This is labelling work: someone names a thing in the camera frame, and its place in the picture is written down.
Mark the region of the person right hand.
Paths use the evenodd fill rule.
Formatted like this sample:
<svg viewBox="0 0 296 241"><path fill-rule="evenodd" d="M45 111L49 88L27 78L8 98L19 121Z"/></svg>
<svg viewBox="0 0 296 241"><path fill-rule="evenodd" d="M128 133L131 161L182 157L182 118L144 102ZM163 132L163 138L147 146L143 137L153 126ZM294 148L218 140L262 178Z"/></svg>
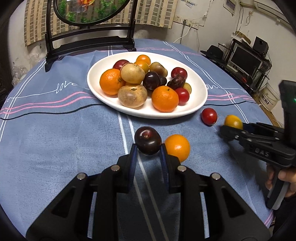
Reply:
<svg viewBox="0 0 296 241"><path fill-rule="evenodd" d="M267 164L266 166L268 179L265 182L265 186L268 190L271 190L273 187L273 179L275 176L275 171L272 165ZM291 169L282 169L278 173L278 179L289 183L289 188L286 192L285 197L291 197L295 195L296 192L296 168Z"/></svg>

